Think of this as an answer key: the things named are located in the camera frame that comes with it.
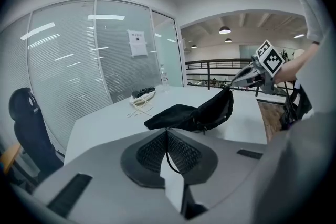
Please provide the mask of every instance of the office chair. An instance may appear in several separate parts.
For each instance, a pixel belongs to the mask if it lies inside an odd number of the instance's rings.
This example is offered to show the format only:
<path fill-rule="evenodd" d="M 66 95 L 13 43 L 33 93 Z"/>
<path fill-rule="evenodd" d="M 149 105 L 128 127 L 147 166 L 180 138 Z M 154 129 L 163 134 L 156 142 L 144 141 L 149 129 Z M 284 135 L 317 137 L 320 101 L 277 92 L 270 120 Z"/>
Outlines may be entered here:
<path fill-rule="evenodd" d="M 30 88 L 13 92 L 9 99 L 9 114 L 15 121 L 16 138 L 40 169 L 39 181 L 63 167 L 63 162 L 49 140 L 41 109 Z"/>

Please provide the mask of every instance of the black fabric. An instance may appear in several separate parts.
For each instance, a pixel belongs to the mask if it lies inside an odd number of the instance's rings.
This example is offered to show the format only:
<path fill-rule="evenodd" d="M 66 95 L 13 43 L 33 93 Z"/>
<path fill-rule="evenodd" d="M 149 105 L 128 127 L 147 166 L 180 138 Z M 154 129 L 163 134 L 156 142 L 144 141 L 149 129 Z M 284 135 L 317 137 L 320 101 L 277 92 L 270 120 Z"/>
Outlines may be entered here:
<path fill-rule="evenodd" d="M 198 108 L 177 104 L 144 122 L 149 130 L 179 128 L 187 131 L 213 129 L 227 121 L 232 114 L 233 95 L 229 87 Z"/>
<path fill-rule="evenodd" d="M 63 166 L 49 140 L 40 107 L 30 88 L 16 90 L 9 100 L 9 113 L 14 123 L 15 136 L 23 149 L 41 170 L 45 178 Z"/>

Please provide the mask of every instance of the black slot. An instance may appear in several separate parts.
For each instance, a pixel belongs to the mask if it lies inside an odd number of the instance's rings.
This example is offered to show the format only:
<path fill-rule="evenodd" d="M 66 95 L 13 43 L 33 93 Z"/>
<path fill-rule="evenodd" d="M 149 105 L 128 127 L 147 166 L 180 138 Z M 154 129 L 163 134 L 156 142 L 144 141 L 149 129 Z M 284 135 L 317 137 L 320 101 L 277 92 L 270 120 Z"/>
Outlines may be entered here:
<path fill-rule="evenodd" d="M 77 174 L 50 202 L 48 208 L 66 218 L 91 180 L 92 176 Z"/>
<path fill-rule="evenodd" d="M 240 154 L 242 156 L 246 156 L 249 158 L 253 158 L 253 159 L 261 159 L 261 157 L 263 156 L 262 153 L 254 152 L 254 151 L 247 151 L 247 150 L 238 150 L 237 154 Z"/>

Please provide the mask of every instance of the gray panel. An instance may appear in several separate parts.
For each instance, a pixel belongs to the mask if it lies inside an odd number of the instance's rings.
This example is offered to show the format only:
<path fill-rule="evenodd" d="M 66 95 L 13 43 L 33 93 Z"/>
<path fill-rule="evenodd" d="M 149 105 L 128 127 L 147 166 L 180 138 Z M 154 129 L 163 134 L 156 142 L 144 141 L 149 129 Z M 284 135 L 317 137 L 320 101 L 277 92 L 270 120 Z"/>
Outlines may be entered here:
<path fill-rule="evenodd" d="M 218 164 L 206 184 L 190 186 L 196 202 L 212 208 L 230 195 L 256 167 L 259 160 L 237 154 L 240 149 L 263 153 L 266 145 L 227 141 L 179 130 L 181 134 L 210 147 L 218 156 Z"/>
<path fill-rule="evenodd" d="M 95 50 L 94 0 L 68 1 L 33 13 L 28 39 L 34 95 L 53 135 L 66 148 L 75 120 L 109 105 Z"/>
<path fill-rule="evenodd" d="M 97 15 L 119 15 L 124 20 L 97 19 L 97 41 L 101 65 L 114 103 L 132 91 L 161 84 L 149 9 L 129 3 L 97 0 Z M 148 56 L 131 57 L 127 30 L 143 31 Z"/>
<path fill-rule="evenodd" d="M 255 169 L 250 171 L 248 176 L 240 182 L 241 184 L 237 185 L 237 188 L 220 204 L 209 212 L 192 219 L 190 223 L 253 223 L 257 199 L 263 195 L 270 177 L 277 168 L 277 162 L 286 141 L 285 137 L 285 134 L 276 135 L 266 147 Z"/>
<path fill-rule="evenodd" d="M 34 196 L 47 205 L 77 174 L 93 177 L 68 219 L 76 223 L 184 223 L 163 189 L 143 188 L 122 171 L 120 157 L 129 145 L 157 132 L 148 131 L 96 146 L 56 171 Z"/>

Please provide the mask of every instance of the wooden floor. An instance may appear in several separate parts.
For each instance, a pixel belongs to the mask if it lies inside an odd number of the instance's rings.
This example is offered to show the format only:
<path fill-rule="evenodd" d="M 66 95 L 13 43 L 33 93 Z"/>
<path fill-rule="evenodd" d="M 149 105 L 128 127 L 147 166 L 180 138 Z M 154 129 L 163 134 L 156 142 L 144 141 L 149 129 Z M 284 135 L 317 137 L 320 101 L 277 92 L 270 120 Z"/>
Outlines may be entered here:
<path fill-rule="evenodd" d="M 266 130 L 267 143 L 269 143 L 281 129 L 280 117 L 283 114 L 282 105 L 258 102 L 264 126 Z"/>

